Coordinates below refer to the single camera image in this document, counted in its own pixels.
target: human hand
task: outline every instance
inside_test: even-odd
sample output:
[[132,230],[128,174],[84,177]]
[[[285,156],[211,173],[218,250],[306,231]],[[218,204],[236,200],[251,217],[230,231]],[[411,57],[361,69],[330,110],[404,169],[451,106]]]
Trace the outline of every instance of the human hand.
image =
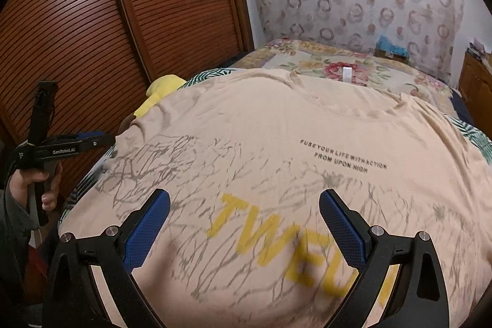
[[[41,202],[43,203],[43,210],[53,210],[57,205],[58,191],[60,189],[61,181],[61,162],[58,162],[55,169],[55,175],[50,183],[50,190],[46,191],[41,196]],[[20,204],[24,209],[28,205],[28,186],[34,182],[43,182],[48,179],[48,173],[40,171],[38,169],[30,170],[16,170],[10,178],[10,193],[15,201]]]

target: shirt sleeve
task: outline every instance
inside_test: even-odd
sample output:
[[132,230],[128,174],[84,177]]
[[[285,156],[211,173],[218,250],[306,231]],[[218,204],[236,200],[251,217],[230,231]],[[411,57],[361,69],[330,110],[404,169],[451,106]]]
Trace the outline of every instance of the shirt sleeve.
[[141,148],[150,139],[164,132],[176,120],[188,113],[200,97],[222,77],[208,79],[194,86],[174,91],[152,106],[142,117],[132,121],[130,127],[116,137],[113,157],[105,164],[107,168]]
[[31,231],[37,230],[36,210],[27,212],[12,197],[9,188],[0,191],[0,280],[11,294],[12,300],[22,298],[24,274],[28,259]]

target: wooden wardrobe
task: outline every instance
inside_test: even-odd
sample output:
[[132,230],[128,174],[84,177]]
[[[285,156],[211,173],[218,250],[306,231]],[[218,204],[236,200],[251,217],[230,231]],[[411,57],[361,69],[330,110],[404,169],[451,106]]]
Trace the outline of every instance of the wooden wardrobe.
[[[116,134],[157,77],[188,79],[251,50],[245,0],[8,0],[0,139],[6,151],[26,139],[39,81],[58,82],[50,134]],[[64,198],[101,153],[63,162]]]

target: t-shirt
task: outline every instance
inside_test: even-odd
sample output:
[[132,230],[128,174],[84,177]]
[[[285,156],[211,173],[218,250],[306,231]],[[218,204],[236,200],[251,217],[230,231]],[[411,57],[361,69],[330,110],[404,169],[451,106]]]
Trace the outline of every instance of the t-shirt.
[[328,188],[370,226],[431,235],[451,327],[492,278],[486,161],[415,97],[252,69],[170,94],[116,150],[60,234],[100,235],[166,190],[169,217],[132,273],[166,326],[324,326],[357,276],[319,212]]

